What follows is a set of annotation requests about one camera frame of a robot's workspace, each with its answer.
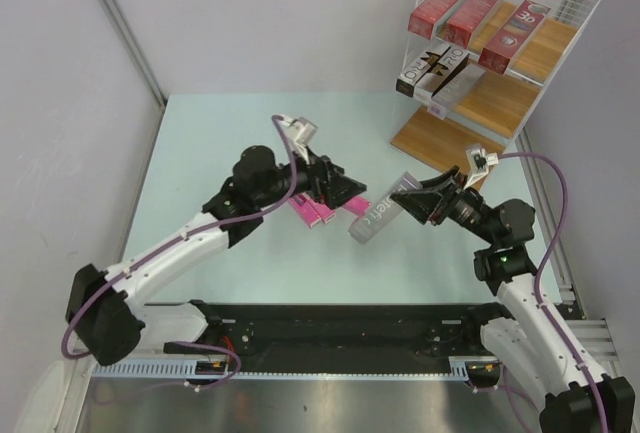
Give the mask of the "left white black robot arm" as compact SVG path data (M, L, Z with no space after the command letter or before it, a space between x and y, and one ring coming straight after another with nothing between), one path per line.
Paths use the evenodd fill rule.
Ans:
M251 146L220 191L176 233L105 270L92 264L78 270L66 321L101 366L123 360L141 344L162 348L188 342L210 352L220 343L221 329L206 316L203 303L159 307L149 299L198 263L240 243L289 197L306 194L337 209L366 189L326 156L292 153L283 165L270 148Z

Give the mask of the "silver WR toothpaste box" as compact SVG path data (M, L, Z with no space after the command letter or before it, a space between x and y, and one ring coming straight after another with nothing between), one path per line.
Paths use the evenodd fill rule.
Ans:
M448 42L439 39L432 40L398 75L396 91L412 98L419 80L431 71L449 49Z

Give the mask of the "silver O toothpaste box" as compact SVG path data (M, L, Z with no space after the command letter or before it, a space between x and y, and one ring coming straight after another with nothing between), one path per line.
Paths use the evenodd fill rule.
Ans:
M452 46L427 72L414 87L413 98L422 103L432 99L446 86L468 63L470 52Z

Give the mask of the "plain silver toothpaste box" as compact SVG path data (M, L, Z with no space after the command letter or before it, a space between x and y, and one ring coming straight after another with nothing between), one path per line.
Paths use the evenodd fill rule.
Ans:
M486 70L475 63L467 64L451 81L431 99L427 111L439 119L445 119L455 107L474 89Z

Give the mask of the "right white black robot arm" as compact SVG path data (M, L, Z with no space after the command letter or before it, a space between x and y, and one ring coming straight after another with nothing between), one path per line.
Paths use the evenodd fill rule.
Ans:
M542 269L526 248L532 206L519 199L488 206L458 168L391 198L422 224L449 219L487 243L474 254L474 273L504 313L464 325L461 341L500 361L503 377L514 378L535 405L541 431L631 431L633 387L594 359L542 288Z

